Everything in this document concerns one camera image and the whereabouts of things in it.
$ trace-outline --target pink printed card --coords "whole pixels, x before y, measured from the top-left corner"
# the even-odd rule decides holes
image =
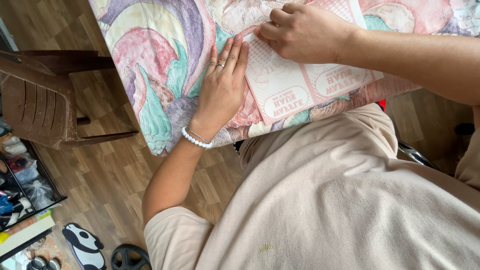
[[[316,0],[311,5],[366,28],[357,0]],[[281,58],[255,34],[246,71],[264,123],[270,125],[384,77],[382,72],[338,64],[298,64]]]

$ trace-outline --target hand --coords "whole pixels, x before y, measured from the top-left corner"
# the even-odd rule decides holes
[[[299,63],[338,63],[362,29],[333,12],[298,3],[273,9],[271,22],[254,30],[281,57]]]
[[[215,45],[210,51],[210,65],[202,81],[198,107],[189,124],[192,131],[208,141],[235,116],[243,102],[248,44],[242,40],[241,35],[235,39],[229,37],[218,56]]]

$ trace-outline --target beige t-shirt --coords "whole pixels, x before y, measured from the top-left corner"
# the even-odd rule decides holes
[[[479,269],[480,131],[456,179],[396,151],[376,104],[249,139],[214,228],[182,207],[149,221],[152,267]]]

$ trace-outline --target tablecloth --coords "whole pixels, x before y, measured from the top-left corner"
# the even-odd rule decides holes
[[[154,155],[166,155],[197,105],[209,49],[268,21],[285,2],[310,0],[89,0]],[[369,29],[432,35],[480,34],[478,0],[359,0]],[[265,125],[250,90],[235,117],[214,138],[222,146],[319,120],[419,88],[385,78],[346,95]]]

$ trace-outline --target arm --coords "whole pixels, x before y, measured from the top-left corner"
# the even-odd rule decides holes
[[[480,116],[480,39],[365,30],[332,12],[288,3],[256,35],[280,56],[302,63],[339,63],[401,76]]]
[[[212,46],[198,106],[188,128],[211,141],[243,102],[248,46],[241,35],[228,38],[221,54]],[[154,173],[142,201],[144,224],[157,213],[178,206],[187,197],[193,171],[205,148],[181,137]]]

